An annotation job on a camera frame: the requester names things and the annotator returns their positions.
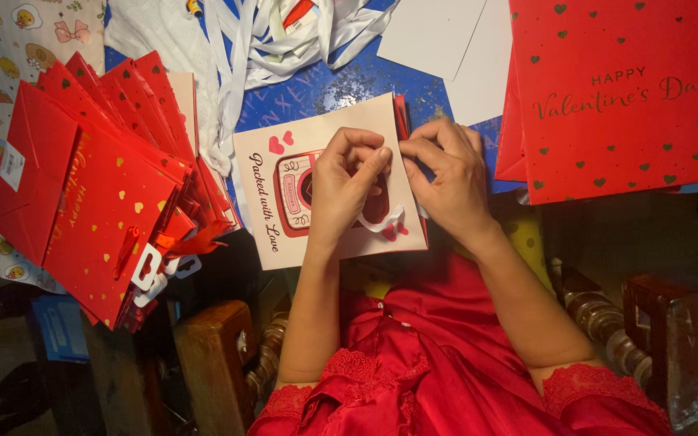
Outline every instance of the blue tabletop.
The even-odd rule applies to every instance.
[[[233,0],[225,1],[235,13]],[[383,10],[392,3],[393,0],[371,0],[367,7]],[[199,22],[203,28],[203,17]],[[245,132],[321,115],[387,92],[405,95],[412,129],[433,119],[451,117],[451,105],[443,79],[377,57],[380,41],[381,36],[377,36],[342,68],[331,71],[320,61],[303,68],[285,82],[247,91],[236,131]],[[105,47],[105,54],[107,70],[126,58],[109,47]],[[471,126],[483,139],[485,160],[489,167],[487,174],[494,174],[501,120],[502,117],[498,116]],[[492,193],[527,186],[525,183],[501,182],[491,177],[489,183]]]

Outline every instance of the woman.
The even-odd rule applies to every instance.
[[[383,300],[347,293],[339,305],[335,248],[389,171],[383,143],[343,128],[315,164],[276,388],[249,434],[671,434],[511,247],[487,206],[479,135],[447,119],[400,149],[437,175],[403,159],[417,201],[475,263],[452,253]]]

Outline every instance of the woman's left hand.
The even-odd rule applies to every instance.
[[[389,172],[392,150],[382,147],[384,137],[370,130],[341,127],[314,163],[309,246],[331,254],[341,236],[362,211],[382,172]]]

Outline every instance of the pink bow print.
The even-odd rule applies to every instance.
[[[80,20],[74,22],[74,33],[69,32],[69,28],[64,21],[55,23],[55,25],[56,36],[58,36],[58,40],[62,43],[67,43],[71,40],[78,40],[83,44],[91,42],[91,32],[88,30],[88,25],[83,24]]]

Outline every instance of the white satin ribbon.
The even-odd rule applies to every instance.
[[[404,212],[402,203],[399,203],[392,212],[387,215],[386,218],[381,223],[378,224],[373,224],[369,223],[368,220],[365,220],[365,217],[362,215],[362,212],[357,215],[357,221],[359,221],[363,226],[365,226],[366,229],[370,230],[373,233],[379,233],[380,231],[384,230],[385,228],[389,227],[397,221],[402,213]]]
[[[260,0],[257,19],[254,19],[257,0],[234,1],[239,18],[223,0],[206,0],[204,12],[206,32],[221,81],[217,102],[222,120],[219,130],[220,151],[230,157],[231,177],[241,220],[247,223],[247,230],[250,231],[250,214],[233,149],[233,132],[241,114],[244,91],[283,82],[300,68],[320,59],[330,69],[343,67],[376,35],[384,31],[400,0],[395,0],[384,12],[364,8],[368,0],[316,0],[315,4],[320,8],[319,18],[289,35],[284,35],[283,29],[279,32],[283,18],[279,14],[279,2],[282,0]],[[287,8],[292,8],[296,0],[290,1]],[[258,40],[265,35],[266,27],[268,32],[265,39]],[[223,34],[232,44],[230,62]],[[315,39],[318,44],[311,44],[302,56],[292,53],[294,48]],[[347,43],[349,44],[335,63],[327,63],[328,56]],[[263,57],[252,49],[269,55]]]

